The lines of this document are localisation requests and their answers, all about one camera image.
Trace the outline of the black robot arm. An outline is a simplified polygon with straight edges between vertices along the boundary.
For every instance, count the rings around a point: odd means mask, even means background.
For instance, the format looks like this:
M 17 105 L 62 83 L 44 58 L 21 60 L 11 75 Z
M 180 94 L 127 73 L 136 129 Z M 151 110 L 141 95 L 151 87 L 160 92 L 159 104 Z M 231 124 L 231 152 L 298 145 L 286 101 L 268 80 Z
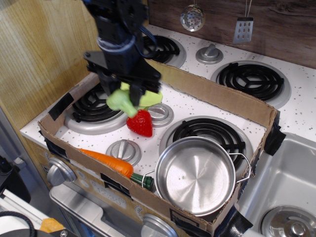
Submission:
M 130 85 L 129 98 L 138 106 L 146 91 L 158 93 L 161 74 L 146 59 L 153 53 L 144 54 L 143 36 L 157 46 L 155 37 L 145 27 L 148 6 L 140 0 L 85 0 L 88 12 L 94 18 L 99 51 L 87 51 L 84 59 L 87 69 L 98 75 L 107 95 L 120 88 L 121 83 Z

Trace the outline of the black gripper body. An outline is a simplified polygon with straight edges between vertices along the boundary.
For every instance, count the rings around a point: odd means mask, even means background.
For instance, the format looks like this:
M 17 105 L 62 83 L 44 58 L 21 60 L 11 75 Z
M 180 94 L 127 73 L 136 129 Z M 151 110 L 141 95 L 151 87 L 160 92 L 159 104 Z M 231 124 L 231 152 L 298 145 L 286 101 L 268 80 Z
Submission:
M 97 43 L 100 51 L 87 51 L 83 55 L 89 71 L 113 73 L 121 83 L 139 85 L 155 93 L 160 90 L 161 74 L 140 54 L 141 38 L 130 36 L 120 44 L 113 44 L 98 37 Z

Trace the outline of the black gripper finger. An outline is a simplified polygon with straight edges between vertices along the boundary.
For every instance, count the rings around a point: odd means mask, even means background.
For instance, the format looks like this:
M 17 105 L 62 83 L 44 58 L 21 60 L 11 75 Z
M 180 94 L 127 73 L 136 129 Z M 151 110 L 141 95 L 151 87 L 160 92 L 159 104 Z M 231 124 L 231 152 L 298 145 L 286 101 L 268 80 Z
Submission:
M 139 106 L 140 99 L 143 95 L 145 95 L 145 88 L 139 85 L 131 85 L 129 88 L 129 96 L 130 101 L 133 104 L 133 106 Z
M 108 96 L 121 87 L 121 81 L 113 73 L 99 72 L 98 77 L 102 88 Z

